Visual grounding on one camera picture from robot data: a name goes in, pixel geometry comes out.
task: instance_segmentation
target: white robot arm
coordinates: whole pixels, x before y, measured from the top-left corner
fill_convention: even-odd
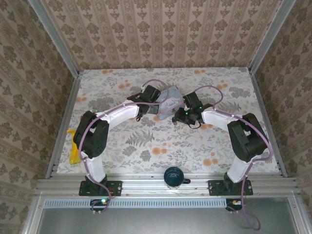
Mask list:
[[[229,125],[231,125],[231,123],[233,123],[234,121],[235,122],[237,121],[237,119],[235,119],[233,116],[230,117],[229,115],[225,115],[220,112],[217,112],[212,107],[209,107],[207,110],[203,111],[201,115],[202,115],[202,119],[204,123],[212,124],[213,126],[221,128],[222,130],[227,131],[227,132],[229,131]],[[261,155],[256,155],[256,156],[253,156],[252,159],[256,159],[260,157]],[[243,159],[240,159],[238,156],[234,158],[234,161],[230,169],[227,172],[228,177],[231,179],[233,183],[238,183],[243,179],[249,165],[252,162],[251,158],[249,159],[250,160],[248,161],[243,160]]]
[[[110,112],[110,110],[106,112],[110,112],[110,114],[105,115],[104,117],[101,118],[102,121],[106,121],[109,129],[114,128],[115,126],[119,125],[123,121],[126,121],[130,118],[135,118],[138,115],[139,111],[139,106],[137,105],[129,105],[129,106],[124,106],[126,103],[134,103],[131,100],[126,100],[119,106],[122,106],[121,108],[117,108],[116,110]],[[104,112],[99,112],[96,113],[95,116],[101,116],[103,115]],[[104,172],[103,165],[102,165],[102,157],[101,155],[97,157],[92,157],[89,158],[89,156],[82,151],[81,156],[83,157],[84,160],[86,160],[88,169],[89,169],[89,175],[87,177],[90,179],[92,177],[96,182],[101,182],[104,180],[106,177],[106,173]]]

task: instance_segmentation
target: yellow object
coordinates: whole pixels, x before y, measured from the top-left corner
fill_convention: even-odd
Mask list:
[[[70,133],[72,135],[72,150],[70,152],[70,157],[69,157],[69,163],[71,165],[76,164],[76,163],[80,163],[77,145],[74,143],[75,132],[76,131],[74,129],[68,129],[67,130],[67,133]]]

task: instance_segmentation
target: metal strip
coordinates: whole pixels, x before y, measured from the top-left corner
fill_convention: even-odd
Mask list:
[[[77,79],[74,79],[73,86],[72,86],[70,95],[68,97],[67,105],[64,111],[63,120],[59,127],[58,137],[54,145],[54,149],[52,152],[51,160],[50,160],[45,178],[50,178],[54,164],[59,162],[59,158],[61,156],[63,145],[65,142],[66,130],[68,129],[68,125],[72,116],[72,112],[74,109],[74,104],[76,101],[82,75],[83,75],[83,72],[79,74]]]
[[[302,198],[293,195],[288,198],[294,222],[299,234],[311,234],[312,226],[308,218],[308,213],[303,205]]]
[[[80,179],[84,180],[86,173],[55,173],[53,179]],[[224,173],[184,173],[186,178],[204,178],[208,179],[223,179]],[[155,174],[134,174],[134,173],[112,173],[109,174],[109,178],[124,181],[127,179],[150,179],[150,178],[159,178],[163,180],[164,174],[155,173]],[[281,178],[281,172],[278,173],[248,173],[248,178]]]
[[[269,120],[269,116],[268,116],[267,110],[265,109],[265,105],[264,105],[264,102],[263,102],[263,99],[261,96],[261,92],[260,92],[258,83],[255,79],[254,73],[251,73],[251,79],[252,79],[252,83],[253,83],[254,92],[255,92],[255,95],[258,99],[259,107],[260,107],[260,110],[261,110],[261,113],[262,113],[262,116],[264,119],[264,123],[265,123],[265,126],[266,126],[267,131],[268,131],[268,135],[269,135],[270,143],[271,143],[273,151],[274,151],[275,159],[278,162],[279,169],[281,170],[282,175],[284,177],[287,177],[288,175],[286,172],[284,161],[282,159],[281,153],[280,153],[278,145],[276,143],[276,139],[274,136],[274,132],[273,132],[270,120]]]
[[[45,209],[59,208],[91,208],[92,199],[45,199]],[[225,198],[190,198],[190,199],[165,199],[165,198],[114,198],[109,208],[226,208]]]
[[[43,202],[44,198],[42,197],[33,199],[21,234],[37,233],[43,211]]]
[[[160,176],[153,178],[124,178],[114,177],[110,179],[122,180],[122,198],[203,198],[209,197],[208,180],[222,179],[222,175],[196,177],[189,176],[191,183],[182,184],[178,189],[169,189]],[[299,190],[294,178],[280,177],[253,177],[248,176],[252,182],[253,196],[255,197],[289,197],[293,192],[298,195]],[[37,193],[48,197],[73,198],[78,196],[78,191],[83,177],[74,177],[67,179],[42,179],[38,181]],[[219,198],[230,198],[233,196],[220,196]]]
[[[265,34],[257,52],[255,53],[252,62],[249,65],[249,70],[252,74],[255,74],[263,58],[272,45],[277,33],[282,27],[286,17],[291,11],[296,0],[283,0],[276,15],[274,16],[272,23],[270,24],[267,33]]]
[[[76,65],[73,57],[71,56],[70,51],[68,50],[65,42],[57,31],[51,17],[42,1],[40,0],[29,0],[29,3],[33,7],[35,13],[37,14],[39,20],[43,24],[45,30],[49,34],[50,38],[53,41],[53,44],[56,46],[58,52],[62,56],[64,62],[66,63],[68,69],[72,73],[73,77],[76,78],[79,73],[79,68]]]

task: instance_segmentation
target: mug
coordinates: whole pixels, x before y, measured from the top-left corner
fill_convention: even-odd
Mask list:
[[[169,167],[164,174],[164,180],[168,188],[177,189],[181,184],[189,184],[190,179],[185,179],[182,170],[178,167]]]

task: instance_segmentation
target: table surface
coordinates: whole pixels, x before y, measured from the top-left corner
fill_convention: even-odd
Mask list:
[[[78,127],[80,116],[87,110],[113,108],[139,93],[141,85],[153,78],[175,85],[183,95],[212,84],[224,94],[217,109],[233,114],[253,113],[267,132],[246,67],[85,70],[69,129]],[[164,89],[157,82],[151,85]],[[220,98],[217,91],[208,88],[197,91],[197,95],[203,104]],[[85,172],[82,163],[70,165],[71,146],[71,135],[67,134],[59,174]],[[155,115],[145,115],[140,122],[129,119],[110,129],[102,154],[105,171],[119,174],[163,173],[170,166],[178,166],[186,173],[224,173],[235,157],[227,132],[207,124],[199,129],[183,123],[174,126],[171,117],[159,120]],[[255,164],[251,172],[277,173],[275,158]]]

